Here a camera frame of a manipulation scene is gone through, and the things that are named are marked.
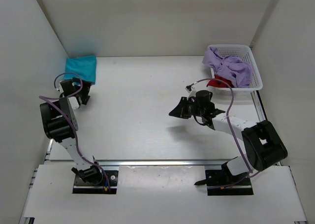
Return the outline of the lavender t shirt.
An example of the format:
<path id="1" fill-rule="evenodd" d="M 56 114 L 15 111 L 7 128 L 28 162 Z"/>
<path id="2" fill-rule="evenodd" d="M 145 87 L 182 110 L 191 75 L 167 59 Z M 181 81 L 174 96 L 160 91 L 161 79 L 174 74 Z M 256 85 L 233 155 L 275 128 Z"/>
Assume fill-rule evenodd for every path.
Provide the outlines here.
<path id="1" fill-rule="evenodd" d="M 252 66 L 237 56 L 222 57 L 216 48 L 208 48 L 202 63 L 218 75 L 230 80 L 234 88 L 248 88 L 252 82 Z"/>

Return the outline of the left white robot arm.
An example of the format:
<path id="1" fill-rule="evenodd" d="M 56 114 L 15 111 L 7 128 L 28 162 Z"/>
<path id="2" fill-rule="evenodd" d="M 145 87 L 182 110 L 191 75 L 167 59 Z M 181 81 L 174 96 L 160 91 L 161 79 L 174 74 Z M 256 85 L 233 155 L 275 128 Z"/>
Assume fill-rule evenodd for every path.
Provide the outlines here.
<path id="1" fill-rule="evenodd" d="M 45 135 L 62 145 L 75 162 L 72 171 L 82 180 L 97 185 L 103 179 L 103 172 L 97 162 L 89 161 L 79 149 L 78 123 L 73 109 L 86 105 L 90 99 L 92 82 L 81 79 L 76 73 L 71 79 L 60 82 L 62 94 L 59 98 L 40 96 L 40 114 Z"/>

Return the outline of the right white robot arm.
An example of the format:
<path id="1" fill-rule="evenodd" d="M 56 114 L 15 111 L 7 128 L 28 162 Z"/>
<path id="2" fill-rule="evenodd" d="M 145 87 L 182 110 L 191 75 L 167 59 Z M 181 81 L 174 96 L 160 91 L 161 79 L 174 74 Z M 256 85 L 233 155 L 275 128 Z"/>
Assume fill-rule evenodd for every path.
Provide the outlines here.
<path id="1" fill-rule="evenodd" d="M 211 99 L 212 93 L 207 90 L 182 97 L 169 116 L 201 118 L 199 125 L 230 134 L 235 142 L 243 142 L 240 156 L 222 165 L 221 179 L 224 183 L 231 185 L 239 175 L 246 176 L 254 170 L 264 171 L 287 158 L 288 151 L 270 121 L 256 123 L 230 116 L 228 111 L 216 108 Z"/>

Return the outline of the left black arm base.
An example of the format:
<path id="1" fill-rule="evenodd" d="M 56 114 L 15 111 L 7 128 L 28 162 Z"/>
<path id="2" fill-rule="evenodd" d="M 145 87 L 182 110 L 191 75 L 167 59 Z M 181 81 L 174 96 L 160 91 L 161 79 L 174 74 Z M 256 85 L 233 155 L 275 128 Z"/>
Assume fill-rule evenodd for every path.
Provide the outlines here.
<path id="1" fill-rule="evenodd" d="M 116 194 L 119 178 L 118 170 L 105 170 L 107 176 L 97 166 L 86 170 L 71 169 L 75 174 L 73 194 Z"/>

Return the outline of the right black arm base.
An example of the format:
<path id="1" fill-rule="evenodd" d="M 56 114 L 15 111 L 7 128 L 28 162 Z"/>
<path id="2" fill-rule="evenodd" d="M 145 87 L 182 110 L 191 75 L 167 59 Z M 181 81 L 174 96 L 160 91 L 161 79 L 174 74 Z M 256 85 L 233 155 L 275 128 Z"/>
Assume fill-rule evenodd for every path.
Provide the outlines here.
<path id="1" fill-rule="evenodd" d="M 208 196 L 253 195 L 250 168 L 244 161 L 229 163 L 227 160 L 201 160 L 205 178 L 194 183 L 205 186 Z"/>

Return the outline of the red t shirt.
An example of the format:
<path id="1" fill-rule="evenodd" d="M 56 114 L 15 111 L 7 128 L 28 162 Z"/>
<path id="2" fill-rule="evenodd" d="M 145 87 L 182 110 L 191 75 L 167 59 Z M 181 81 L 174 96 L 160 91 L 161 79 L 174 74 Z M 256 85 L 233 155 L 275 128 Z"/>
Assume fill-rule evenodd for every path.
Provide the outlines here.
<path id="1" fill-rule="evenodd" d="M 234 88 L 234 86 L 230 80 L 227 80 L 227 79 L 220 77 L 216 74 L 215 74 L 214 79 L 212 79 L 208 82 L 207 87 L 215 87 L 215 88 L 231 87 L 231 88 Z"/>

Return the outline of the white plastic laundry basket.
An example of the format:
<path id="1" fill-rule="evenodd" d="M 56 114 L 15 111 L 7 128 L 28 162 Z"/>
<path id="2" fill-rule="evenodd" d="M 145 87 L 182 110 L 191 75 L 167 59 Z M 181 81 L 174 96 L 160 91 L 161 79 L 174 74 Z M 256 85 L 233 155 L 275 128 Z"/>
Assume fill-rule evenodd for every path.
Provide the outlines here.
<path id="1" fill-rule="evenodd" d="M 253 91 L 259 91 L 263 88 L 263 82 L 260 77 L 260 73 L 255 62 L 252 50 L 249 46 L 243 44 L 211 44 L 208 48 L 216 48 L 219 55 L 237 56 L 243 62 L 249 63 L 252 66 L 252 82 L 248 88 L 234 88 L 235 93 L 249 94 Z"/>

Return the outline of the teal t shirt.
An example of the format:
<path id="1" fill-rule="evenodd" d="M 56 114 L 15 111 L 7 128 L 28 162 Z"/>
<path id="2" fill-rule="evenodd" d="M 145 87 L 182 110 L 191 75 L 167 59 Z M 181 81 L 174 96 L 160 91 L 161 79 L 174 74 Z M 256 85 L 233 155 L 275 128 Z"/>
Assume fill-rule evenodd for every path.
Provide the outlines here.
<path id="1" fill-rule="evenodd" d="M 94 85 L 96 82 L 96 66 L 97 60 L 95 55 L 73 59 L 67 58 L 65 72 L 76 73 L 82 80 L 91 82 Z"/>

